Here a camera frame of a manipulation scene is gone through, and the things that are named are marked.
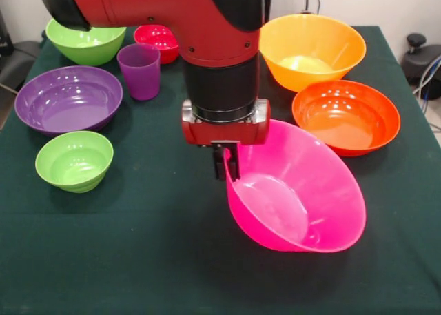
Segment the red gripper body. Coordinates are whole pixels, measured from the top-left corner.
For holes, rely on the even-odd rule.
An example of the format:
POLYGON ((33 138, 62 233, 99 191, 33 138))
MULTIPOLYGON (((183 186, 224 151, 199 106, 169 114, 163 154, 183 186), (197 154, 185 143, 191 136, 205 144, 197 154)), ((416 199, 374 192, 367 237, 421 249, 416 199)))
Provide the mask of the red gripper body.
POLYGON ((271 106, 267 99, 258 99, 252 113, 241 121, 212 123, 201 120, 193 112, 189 99, 184 100, 181 110, 181 126, 185 140, 193 145, 214 143, 263 144, 269 131, 271 106))

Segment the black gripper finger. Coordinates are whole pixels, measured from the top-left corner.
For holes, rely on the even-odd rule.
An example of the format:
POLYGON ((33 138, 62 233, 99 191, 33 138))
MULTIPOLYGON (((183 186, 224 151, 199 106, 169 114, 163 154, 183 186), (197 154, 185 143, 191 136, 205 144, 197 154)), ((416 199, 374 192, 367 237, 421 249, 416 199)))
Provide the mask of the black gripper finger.
POLYGON ((213 160, 216 179, 219 181, 225 180, 225 166, 224 166, 224 149, 221 144, 214 144, 213 148, 213 160))
POLYGON ((228 159, 228 170, 231 180, 234 182, 240 178, 240 166, 238 157, 238 144, 232 143, 228 145, 230 157, 228 159))

